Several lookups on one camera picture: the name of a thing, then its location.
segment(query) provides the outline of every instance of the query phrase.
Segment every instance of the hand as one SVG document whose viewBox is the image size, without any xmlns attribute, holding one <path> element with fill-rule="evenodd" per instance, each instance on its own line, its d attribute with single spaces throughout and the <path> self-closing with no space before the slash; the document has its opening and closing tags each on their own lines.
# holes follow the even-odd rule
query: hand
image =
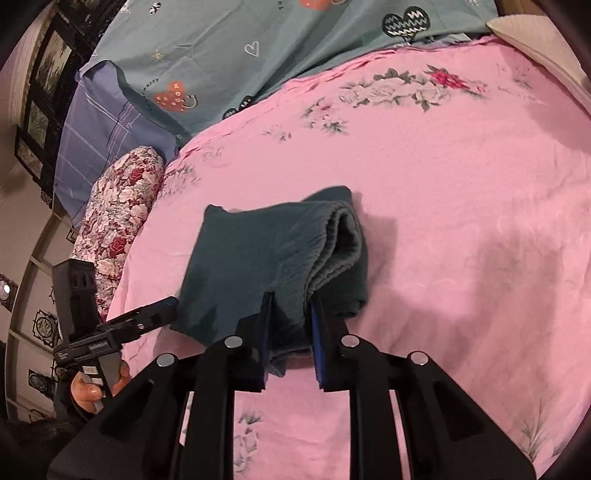
<svg viewBox="0 0 591 480">
<path fill-rule="evenodd" d="M 125 361 L 121 361 L 121 368 L 119 369 L 121 378 L 119 382 L 113 387 L 113 396 L 117 395 L 123 387 L 131 382 L 129 374 L 129 365 Z M 84 383 L 82 380 L 82 373 L 78 372 L 70 384 L 70 392 L 72 398 L 80 408 L 88 413 L 96 413 L 96 407 L 93 402 L 100 400 L 103 397 L 103 392 L 97 385 Z"/>
</svg>

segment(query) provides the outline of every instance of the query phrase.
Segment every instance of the wrinkled fabric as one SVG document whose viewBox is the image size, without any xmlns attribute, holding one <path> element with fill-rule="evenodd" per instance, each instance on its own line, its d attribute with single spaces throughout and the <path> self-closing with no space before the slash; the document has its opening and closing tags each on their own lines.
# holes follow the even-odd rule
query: wrinkled fabric
<svg viewBox="0 0 591 480">
<path fill-rule="evenodd" d="M 384 30 L 394 15 L 404 37 Z M 129 0 L 83 72 L 113 62 L 127 99 L 184 145 L 292 78 L 407 41 L 485 33 L 497 16 L 494 0 Z"/>
<path fill-rule="evenodd" d="M 490 39 L 292 80 L 168 167 L 110 315 L 177 291 L 209 204 L 347 185 L 369 252 L 369 301 L 349 330 L 383 352 L 427 352 L 541 476 L 591 400 L 589 131 L 548 71 Z M 162 329 L 124 357 L 135 375 L 167 351 L 202 346 Z M 348 479 L 348 395 L 319 391 L 309 362 L 289 367 L 237 393 L 235 472 Z"/>
<path fill-rule="evenodd" d="M 163 177 L 162 158 L 151 147 L 138 147 L 107 168 L 92 187 L 70 258 L 95 264 L 96 305 L 103 321 Z"/>
<path fill-rule="evenodd" d="M 208 206 L 171 327 L 209 346 L 234 335 L 271 291 L 271 367 L 285 374 L 286 357 L 310 347 L 304 321 L 314 293 L 328 316 L 353 317 L 367 302 L 367 247 L 351 204 L 348 188 L 332 187 L 247 212 Z"/>
</svg>

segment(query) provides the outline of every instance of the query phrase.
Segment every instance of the red floral cylindrical pillow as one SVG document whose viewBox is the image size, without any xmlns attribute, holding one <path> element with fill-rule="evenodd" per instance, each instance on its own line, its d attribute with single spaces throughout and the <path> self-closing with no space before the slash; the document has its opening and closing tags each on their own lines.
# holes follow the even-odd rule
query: red floral cylindrical pillow
<svg viewBox="0 0 591 480">
<path fill-rule="evenodd" d="M 111 165 L 92 187 L 72 258 L 95 264 L 96 304 L 105 321 L 125 258 L 146 221 L 164 163 L 151 147 L 138 147 Z"/>
</svg>

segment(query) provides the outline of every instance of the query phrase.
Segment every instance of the framed painting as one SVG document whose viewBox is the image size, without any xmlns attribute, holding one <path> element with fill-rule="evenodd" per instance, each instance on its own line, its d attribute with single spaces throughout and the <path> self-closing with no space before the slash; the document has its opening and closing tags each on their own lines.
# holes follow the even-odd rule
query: framed painting
<svg viewBox="0 0 591 480">
<path fill-rule="evenodd" d="M 43 172 L 43 152 L 20 127 L 17 127 L 17 136 L 14 147 L 14 155 L 23 167 L 29 172 L 37 184 L 41 183 Z"/>
<path fill-rule="evenodd" d="M 42 152 L 44 163 L 55 166 L 55 159 L 60 147 L 62 127 L 56 120 L 54 112 L 43 102 L 35 92 L 30 91 L 25 104 L 25 117 L 22 130 L 31 140 L 30 144 Z"/>
<path fill-rule="evenodd" d="M 111 3 L 112 1 L 105 0 L 59 0 L 57 5 L 70 25 L 82 36 L 86 36 L 100 17 L 101 12 Z"/>
<path fill-rule="evenodd" d="M 57 116 L 65 118 L 64 110 L 70 90 L 76 88 L 75 75 L 90 58 L 88 47 L 70 26 L 56 15 L 43 41 L 31 72 L 31 91 L 46 103 Z"/>
</svg>

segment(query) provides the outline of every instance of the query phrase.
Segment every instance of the red flower print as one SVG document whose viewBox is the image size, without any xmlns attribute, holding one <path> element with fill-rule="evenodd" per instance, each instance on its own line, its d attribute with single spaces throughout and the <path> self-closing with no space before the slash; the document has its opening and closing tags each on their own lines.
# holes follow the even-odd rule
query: red flower print
<svg viewBox="0 0 591 480">
<path fill-rule="evenodd" d="M 143 174 L 144 174 L 143 168 L 139 168 L 139 167 L 134 168 L 133 171 L 131 172 L 131 175 L 129 175 L 129 183 L 131 185 L 135 185 L 136 182 L 141 179 Z"/>
<path fill-rule="evenodd" d="M 332 0 L 300 0 L 300 5 L 311 10 L 327 11 L 330 9 Z"/>
<path fill-rule="evenodd" d="M 117 255 L 124 253 L 126 245 L 127 245 L 127 240 L 125 238 L 123 238 L 122 236 L 118 236 L 109 245 L 111 257 L 115 258 Z"/>
<path fill-rule="evenodd" d="M 453 88 L 453 89 L 464 89 L 469 90 L 470 87 L 464 83 L 463 80 L 460 80 L 460 77 L 457 75 L 453 75 L 448 72 L 443 72 L 438 70 L 436 72 L 428 72 L 429 75 L 440 85 L 445 87 Z"/>
</svg>

